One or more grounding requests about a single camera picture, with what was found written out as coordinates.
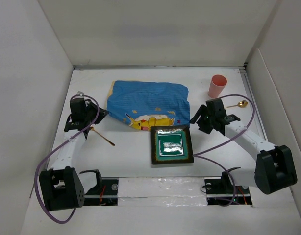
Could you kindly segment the blue pikachu cloth napkin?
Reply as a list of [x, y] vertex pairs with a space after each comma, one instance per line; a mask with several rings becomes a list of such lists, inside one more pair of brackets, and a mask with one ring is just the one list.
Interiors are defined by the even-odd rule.
[[139, 131], [155, 126], [188, 125], [189, 90], [169, 82], [113, 82], [106, 108], [110, 116]]

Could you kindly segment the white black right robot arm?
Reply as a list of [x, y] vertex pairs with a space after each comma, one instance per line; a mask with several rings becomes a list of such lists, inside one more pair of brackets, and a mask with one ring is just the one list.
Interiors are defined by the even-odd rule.
[[224, 170], [220, 187], [231, 193], [238, 186], [256, 187], [268, 195], [295, 185], [298, 181], [292, 152], [285, 145], [277, 146], [261, 138], [234, 114], [227, 114], [221, 99], [212, 99], [201, 105], [190, 119], [199, 130], [210, 134], [220, 132], [236, 142], [255, 161], [254, 169], [240, 167]]

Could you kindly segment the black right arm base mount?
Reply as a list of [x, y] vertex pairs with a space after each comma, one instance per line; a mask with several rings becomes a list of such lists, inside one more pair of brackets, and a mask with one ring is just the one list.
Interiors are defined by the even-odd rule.
[[206, 195], [207, 205], [228, 206], [230, 201], [232, 205], [250, 205], [252, 206], [251, 193], [249, 188], [235, 186], [230, 181], [230, 177], [223, 172], [219, 177], [207, 177], [200, 191]]

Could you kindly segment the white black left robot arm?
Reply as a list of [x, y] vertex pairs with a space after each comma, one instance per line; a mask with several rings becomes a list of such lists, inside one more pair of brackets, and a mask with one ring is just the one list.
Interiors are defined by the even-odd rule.
[[94, 124], [99, 124], [108, 111], [100, 109], [91, 97], [75, 95], [70, 99], [71, 113], [68, 116], [63, 146], [48, 170], [39, 175], [39, 184], [46, 211], [80, 208], [85, 203], [85, 194], [98, 194], [103, 189], [99, 170], [78, 172], [75, 168], [81, 149]]

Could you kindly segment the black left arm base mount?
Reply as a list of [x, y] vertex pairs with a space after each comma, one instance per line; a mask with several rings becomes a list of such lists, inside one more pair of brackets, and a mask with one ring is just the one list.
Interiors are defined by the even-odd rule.
[[98, 169], [79, 173], [84, 188], [85, 206], [117, 206], [119, 179], [104, 178]]

